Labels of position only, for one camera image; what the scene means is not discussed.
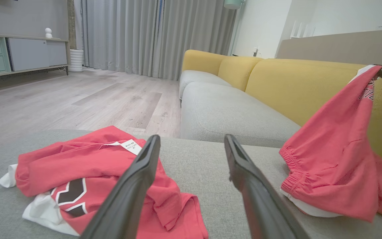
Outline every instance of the gray sofa seat cushion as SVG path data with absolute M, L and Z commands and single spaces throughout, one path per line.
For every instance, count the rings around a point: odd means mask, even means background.
M 7 166 L 17 162 L 21 153 L 33 151 L 57 141 L 67 141 L 89 131 L 49 130 L 12 141 L 0 148 L 0 177 Z M 147 139 L 147 136 L 136 136 Z M 243 145 L 244 150 L 279 193 L 288 167 L 278 148 Z M 240 192 L 229 179 L 224 145 L 186 139 L 161 139 L 160 160 L 166 174 L 182 192 L 197 195 L 203 221 L 211 239 L 251 238 Z M 376 239 L 382 238 L 382 216 L 373 224 L 348 218 L 316 218 L 300 212 L 286 197 L 279 194 L 297 220 L 313 239 Z M 22 219 L 22 213 L 33 198 L 25 197 L 16 187 L 0 186 L 0 238 L 70 239 L 77 238 Z
M 182 96 L 180 137 L 223 142 L 230 133 L 245 145 L 280 148 L 300 126 L 239 89 L 190 83 Z
M 186 70 L 182 72 L 179 79 L 179 99 L 182 99 L 182 94 L 185 87 L 191 82 L 207 82 L 223 86 L 231 86 L 228 82 L 222 80 L 214 74 L 203 71 Z

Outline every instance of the sofa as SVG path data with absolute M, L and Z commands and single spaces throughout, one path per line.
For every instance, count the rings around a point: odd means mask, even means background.
M 67 141 L 89 131 L 48 130 L 34 133 L 0 147 L 0 177 L 7 166 L 17 163 L 17 156 L 58 141 Z M 148 136 L 137 136 L 147 139 Z M 279 193 L 288 167 L 278 154 L 279 148 L 243 145 L 244 150 Z M 161 138 L 160 160 L 166 174 L 182 192 L 197 195 L 201 214 L 211 239 L 251 238 L 242 196 L 229 181 L 229 167 L 223 143 L 189 139 Z M 316 218 L 300 212 L 281 196 L 311 239 L 382 238 L 382 216 L 373 223 L 348 217 Z M 0 186 L 0 238 L 70 239 L 76 238 L 22 219 L 33 200 L 16 187 Z
M 179 82 L 180 138 L 280 148 L 364 65 L 223 56 L 187 50 Z M 382 157 L 382 79 L 368 128 Z

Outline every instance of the cabinet top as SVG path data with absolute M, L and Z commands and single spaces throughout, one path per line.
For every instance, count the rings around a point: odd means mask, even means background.
M 24 39 L 36 39 L 36 40 L 50 40 L 50 41 L 68 42 L 68 40 L 57 39 L 57 38 L 38 38 L 38 37 L 28 37 L 28 36 L 18 36 L 18 35 L 4 35 L 4 34 L 0 34 L 0 38 L 24 38 Z

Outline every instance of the red garment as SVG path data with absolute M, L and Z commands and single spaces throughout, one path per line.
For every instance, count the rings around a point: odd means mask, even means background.
M 51 195 L 62 217 L 81 234 L 136 157 L 122 146 L 102 145 L 129 139 L 141 147 L 145 144 L 144 139 L 110 126 L 22 154 L 17 187 L 28 197 L 55 188 Z M 137 238 L 208 238 L 197 197 L 181 193 L 160 160 L 144 200 Z
M 284 144 L 280 154 L 290 174 L 282 190 L 319 209 L 370 222 L 382 214 L 382 159 L 366 134 L 373 77 L 380 69 L 356 77 Z

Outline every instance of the white ribbed pot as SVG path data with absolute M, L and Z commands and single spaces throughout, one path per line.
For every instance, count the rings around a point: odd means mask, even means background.
M 82 72 L 84 71 L 82 67 L 84 58 L 83 50 L 73 50 L 70 49 L 70 66 L 69 72 Z

